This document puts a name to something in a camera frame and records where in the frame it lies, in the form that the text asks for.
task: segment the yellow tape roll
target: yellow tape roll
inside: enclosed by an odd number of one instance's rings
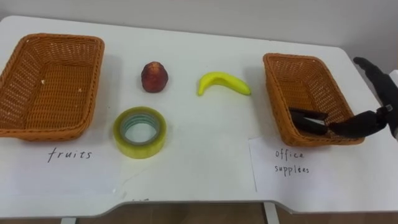
[[[145,142],[134,142],[126,137],[127,130],[139,123],[149,124],[156,134]],[[166,121],[163,116],[145,106],[131,108],[121,113],[113,124],[113,135],[119,150],[126,156],[145,159],[157,154],[166,138]]]

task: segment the banana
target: banana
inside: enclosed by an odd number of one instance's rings
[[[223,85],[244,95],[251,94],[250,87],[244,81],[225,72],[209,72],[200,79],[198,95],[202,96],[211,85]]]

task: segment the wicker basket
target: wicker basket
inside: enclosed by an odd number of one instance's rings
[[[267,91],[283,142],[289,146],[352,145],[364,141],[347,139],[329,131],[324,136],[295,128],[289,107],[328,113],[326,124],[353,116],[329,69],[318,58],[265,54]]]
[[[97,37],[22,38],[0,77],[0,136],[78,138],[93,117],[103,52]]]

